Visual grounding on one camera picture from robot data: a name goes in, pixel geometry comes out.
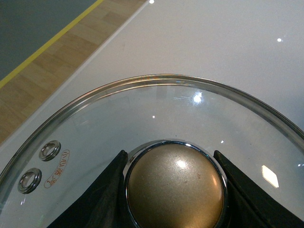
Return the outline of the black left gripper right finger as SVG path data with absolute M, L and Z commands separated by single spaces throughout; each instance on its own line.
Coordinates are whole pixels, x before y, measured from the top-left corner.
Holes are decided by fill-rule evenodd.
M 302 228 L 304 222 L 254 183 L 220 151 L 214 158 L 228 188 L 229 228 Z

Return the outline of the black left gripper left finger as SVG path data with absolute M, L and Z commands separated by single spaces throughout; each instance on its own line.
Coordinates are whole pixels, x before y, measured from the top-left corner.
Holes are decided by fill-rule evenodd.
M 69 206 L 50 228 L 128 228 L 123 202 L 123 170 L 128 154 L 122 150 L 89 188 Z

